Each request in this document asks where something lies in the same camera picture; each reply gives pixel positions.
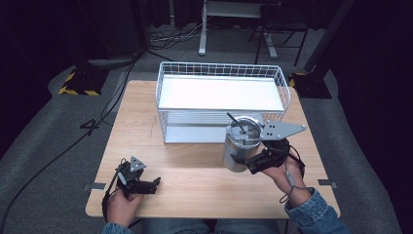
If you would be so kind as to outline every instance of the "metal cup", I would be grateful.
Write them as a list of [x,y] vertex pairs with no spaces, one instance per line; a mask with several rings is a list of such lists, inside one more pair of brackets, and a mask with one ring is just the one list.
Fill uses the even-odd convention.
[[261,143],[261,124],[250,117],[240,116],[235,118],[226,129],[224,154],[222,161],[227,169],[234,173],[246,170],[244,160],[255,156]]

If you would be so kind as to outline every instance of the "denim jacket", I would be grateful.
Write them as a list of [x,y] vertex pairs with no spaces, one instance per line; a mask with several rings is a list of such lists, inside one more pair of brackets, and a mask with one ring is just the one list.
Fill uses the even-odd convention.
[[[351,233],[350,229],[338,220],[337,213],[327,205],[315,188],[310,188],[312,197],[299,207],[292,208],[288,202],[285,211],[306,234],[311,233]],[[116,223],[107,223],[102,234],[133,234],[128,228]]]

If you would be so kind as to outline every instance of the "white wire basket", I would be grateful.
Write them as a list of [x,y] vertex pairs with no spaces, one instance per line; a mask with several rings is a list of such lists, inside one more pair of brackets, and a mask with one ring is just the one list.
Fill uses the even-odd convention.
[[290,93],[277,65],[161,62],[156,103],[165,143],[223,143],[233,116],[280,121]]

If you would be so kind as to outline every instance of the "metal bracket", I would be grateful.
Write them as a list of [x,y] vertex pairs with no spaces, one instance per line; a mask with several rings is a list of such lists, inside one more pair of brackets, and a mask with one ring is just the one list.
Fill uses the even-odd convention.
[[319,179],[319,185],[320,186],[331,186],[331,188],[338,188],[338,185],[336,182],[331,182],[329,179]]
[[144,168],[146,168],[146,164],[131,156],[131,173],[142,170]]
[[278,121],[269,121],[264,126],[262,140],[280,140],[298,134],[307,129],[305,125],[288,124]]
[[83,191],[84,192],[91,192],[92,190],[104,190],[106,186],[106,183],[98,183],[98,182],[93,182],[92,184],[84,184],[83,185]]

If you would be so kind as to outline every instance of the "yellow and black hazard tape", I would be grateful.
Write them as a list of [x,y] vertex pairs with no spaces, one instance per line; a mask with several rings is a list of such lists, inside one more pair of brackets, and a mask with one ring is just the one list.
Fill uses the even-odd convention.
[[303,73],[303,72],[295,72],[292,73],[288,76],[288,86],[295,88],[295,82],[294,82],[294,76],[306,76],[308,75],[307,73]]
[[101,87],[105,79],[100,79],[100,80],[103,80],[103,83],[97,84],[97,86],[89,85],[89,84],[85,85],[85,79],[80,76],[81,75],[78,75],[76,69],[72,70],[70,74],[67,76],[66,80],[64,81],[64,84],[61,86],[58,93],[60,95],[61,94],[86,95],[86,96],[100,96],[101,95]]

